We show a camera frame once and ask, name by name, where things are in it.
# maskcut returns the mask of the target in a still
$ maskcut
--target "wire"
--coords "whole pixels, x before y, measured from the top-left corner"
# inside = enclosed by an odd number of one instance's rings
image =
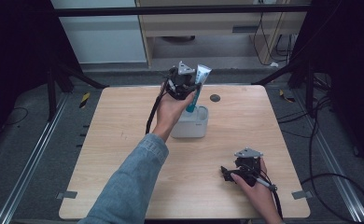
[[[292,135],[295,135],[295,136],[298,136],[298,137],[302,137],[302,138],[310,138],[310,136],[303,136],[303,135],[299,135],[299,134],[296,134],[296,133],[291,133],[291,132],[288,132],[288,131],[285,131],[285,130],[281,130],[281,132],[289,133],[289,134],[292,134]]]
[[[28,109],[26,109],[26,108],[24,108],[24,107],[15,107],[15,108],[13,108],[13,110],[18,110],[18,109],[21,109],[21,110],[24,110],[24,111],[25,111],[25,115],[22,117],[22,119],[19,119],[19,120],[14,121],[14,122],[6,123],[5,125],[13,125],[13,124],[17,124],[17,123],[22,122],[25,118],[27,118],[27,116],[28,116]]]
[[[168,91],[166,91],[166,90],[168,89],[168,88],[167,88],[167,86],[169,85],[169,84],[168,84],[168,79],[169,79],[169,78],[167,78],[167,79],[164,81],[163,85],[161,86],[161,90],[160,90],[160,92],[159,92],[159,95],[158,95],[158,97],[156,97],[155,104],[153,105],[152,110],[150,111],[149,118],[147,119],[147,128],[146,128],[146,130],[145,130],[145,134],[149,133],[149,131],[150,131],[150,125],[151,125],[152,120],[153,120],[153,118],[154,118],[154,116],[155,116],[156,110],[157,110],[157,108],[159,107],[159,104],[160,104],[161,98],[162,98],[165,94],[167,94],[167,93],[168,93]]]
[[[316,108],[316,112],[314,113],[315,116],[314,116],[314,127],[313,127],[313,131],[312,131],[312,134],[310,136],[310,144],[309,144],[309,171],[310,171],[310,177],[303,180],[301,182],[301,184],[304,184],[305,182],[311,180],[311,185],[313,187],[313,191],[315,193],[315,196],[316,198],[319,200],[319,202],[326,208],[328,209],[334,216],[338,217],[339,219],[343,220],[343,221],[347,221],[347,222],[353,222],[353,223],[364,223],[363,222],[356,222],[352,219],[349,219],[349,218],[346,218],[346,217],[343,217],[342,215],[336,213],[334,210],[332,210],[321,198],[320,194],[317,192],[316,190],[316,187],[315,187],[315,182],[314,182],[314,179],[316,178],[319,178],[321,176],[329,176],[329,175],[334,175],[334,176],[338,176],[340,178],[344,178],[348,181],[350,181],[351,183],[353,183],[353,185],[359,189],[359,191],[361,191],[361,193],[364,195],[364,189],[359,185],[357,184],[356,182],[354,182],[352,179],[344,176],[344,175],[338,175],[338,174],[331,174],[331,173],[324,173],[324,174],[320,174],[320,175],[313,175],[313,141],[314,141],[314,136],[315,136],[315,133],[316,133],[316,129],[318,127],[318,116],[317,116],[317,111],[319,108],[323,108],[324,105],[326,105],[326,103],[329,101],[329,98],[328,97],[324,97],[323,98],[324,101],[319,101],[318,102],[318,105],[315,107]]]
[[[259,20],[259,25],[258,25],[258,29],[256,30],[255,34],[254,34],[254,49],[255,49],[255,52],[257,53],[258,55],[258,58],[259,58],[259,62],[262,64],[262,65],[270,65],[269,63],[264,63],[261,61],[260,59],[260,56],[259,56],[259,53],[258,53],[258,49],[256,48],[256,35],[258,33],[258,30],[259,28],[261,29],[261,32],[263,34],[263,39],[264,39],[264,42],[266,43],[266,47],[267,47],[267,52],[269,53],[269,56],[274,60],[275,63],[280,63],[280,62],[285,62],[287,59],[284,59],[284,60],[277,60],[275,59],[272,54],[270,53],[270,47],[269,47],[269,43],[267,42],[267,39],[266,39],[266,35],[264,34],[264,29],[263,29],[263,12],[260,12],[260,20]]]

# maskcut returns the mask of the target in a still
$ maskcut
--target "wooden table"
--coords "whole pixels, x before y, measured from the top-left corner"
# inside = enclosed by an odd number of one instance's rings
[[[160,87],[104,89],[68,186],[60,217],[85,217],[108,178],[144,137],[147,118]],[[210,96],[220,96],[212,102]],[[198,105],[209,110],[206,136],[169,137],[163,165],[147,210],[147,219],[255,218],[237,185],[226,182],[220,166],[235,169],[234,152],[251,147],[264,154],[268,175],[278,187],[284,217],[308,217],[301,190],[266,90],[262,86],[203,86]]]

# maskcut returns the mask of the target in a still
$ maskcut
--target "gray floor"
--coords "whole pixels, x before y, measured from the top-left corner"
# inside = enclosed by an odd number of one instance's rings
[[[193,41],[183,38],[159,38],[154,52],[152,66],[145,69],[132,68],[107,73],[87,73],[87,76],[112,86],[122,85],[159,85],[161,76],[171,66],[183,61],[193,67],[202,63],[214,69],[207,84],[238,83],[249,84],[258,81],[277,68],[263,65],[256,57],[256,52],[246,35],[234,36],[196,36]],[[266,86],[273,110],[278,118],[303,110],[299,101],[304,87],[293,90],[292,96],[298,101],[290,103],[280,97],[279,90],[289,91],[286,81],[288,75],[282,76]],[[84,142],[101,90],[96,90],[80,80],[74,79],[76,85],[73,93],[58,92],[58,99],[67,97],[65,109],[60,116],[54,133],[36,166],[35,172],[21,197],[19,206],[13,216],[16,223],[51,223],[62,222],[58,216],[61,200],[56,196],[67,188],[73,172],[80,147]],[[91,98],[85,108],[78,108],[82,95],[89,91]],[[315,97],[320,99],[326,93],[316,91]],[[25,163],[30,159],[33,148],[47,125],[48,103],[47,88],[40,86],[20,96],[14,110],[2,133],[0,133],[0,210],[4,205]],[[364,158],[356,157],[353,146],[341,126],[337,114],[331,105],[318,113],[320,131],[316,136],[324,136],[325,147],[335,160],[329,163],[329,153],[323,149],[321,138],[313,143],[314,174],[331,172],[334,162],[340,166],[344,175],[349,176],[364,188]],[[309,177],[309,138],[312,128],[308,118],[280,124],[287,148],[293,160],[300,181]],[[338,186],[333,177],[319,178],[315,181],[319,196],[332,209],[343,217],[351,218],[351,209],[345,205],[348,199],[343,196],[343,184]],[[308,191],[313,191],[310,183],[303,185]],[[364,197],[357,191],[358,201],[364,207]],[[317,199],[308,199],[312,214],[305,219],[287,220],[288,223],[345,223],[330,213]]]

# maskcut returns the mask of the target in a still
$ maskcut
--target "blue jacket sleeve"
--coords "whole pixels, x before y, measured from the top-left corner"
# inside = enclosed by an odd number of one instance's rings
[[[144,223],[147,207],[168,148],[148,133],[112,174],[88,213],[78,223]]]

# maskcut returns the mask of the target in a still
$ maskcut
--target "aluminum rail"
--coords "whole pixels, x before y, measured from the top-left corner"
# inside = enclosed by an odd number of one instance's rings
[[[295,96],[297,96],[297,101],[300,104],[302,109],[305,109],[304,106],[304,93],[299,90],[293,90]],[[305,116],[311,128],[314,128],[314,121],[309,116]],[[322,157],[325,160],[328,169],[333,172],[334,174],[338,175],[345,175],[345,172],[342,166],[337,161],[336,157],[333,155],[330,146],[327,143],[325,136],[322,134],[320,130],[318,130],[317,134],[315,135],[315,142],[318,146]],[[357,193],[354,190],[353,185],[344,179],[340,179],[338,177],[333,178],[335,184],[343,197],[344,203],[347,206],[348,211],[350,212],[351,217],[356,222],[363,222],[364,221],[364,206],[362,202],[357,196]]]
[[[45,151],[46,146],[48,145],[50,137],[53,134],[55,127],[57,126],[57,123],[64,110],[67,99],[68,99],[68,94],[65,94],[62,97],[62,99],[60,99],[59,105],[57,106],[58,112],[55,114],[53,120],[48,122],[38,142],[36,143],[36,146],[33,152],[31,153],[30,159],[28,160],[24,169],[21,172],[19,180],[14,186],[14,189],[9,194],[7,201],[5,202],[3,208],[0,211],[0,224],[7,224],[12,219],[14,212],[16,211],[16,208],[20,203],[22,195],[27,189],[31,177],[35,172],[36,166],[39,164],[42,154]]]

